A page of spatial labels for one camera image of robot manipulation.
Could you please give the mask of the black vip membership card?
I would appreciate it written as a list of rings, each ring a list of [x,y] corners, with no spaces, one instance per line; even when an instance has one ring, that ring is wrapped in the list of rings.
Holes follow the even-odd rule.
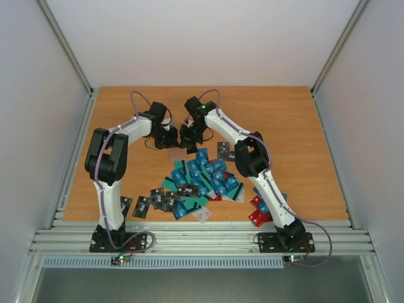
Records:
[[[199,186],[195,184],[179,184],[177,194],[183,197],[199,197]]]

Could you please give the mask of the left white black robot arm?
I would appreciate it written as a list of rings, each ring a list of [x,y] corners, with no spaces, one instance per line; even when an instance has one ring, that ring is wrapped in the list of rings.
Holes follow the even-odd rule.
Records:
[[[100,218],[90,242],[91,252],[121,251],[129,242],[121,210],[121,179],[128,161],[129,146],[140,138],[153,138],[158,150],[179,146],[170,110],[153,102],[145,112],[135,112],[127,122],[111,129],[97,128],[85,159],[97,191]]]

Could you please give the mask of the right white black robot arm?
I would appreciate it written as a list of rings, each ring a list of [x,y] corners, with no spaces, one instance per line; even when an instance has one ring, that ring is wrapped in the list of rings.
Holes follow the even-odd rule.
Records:
[[[238,126],[212,101],[203,104],[197,97],[191,97],[184,107],[193,122],[181,126],[180,147],[185,148],[188,154],[196,153],[196,145],[202,144],[207,128],[220,134],[234,147],[237,171],[254,184],[269,208],[279,245],[284,251],[299,246],[306,229],[274,181],[271,172],[273,158],[262,135]]]

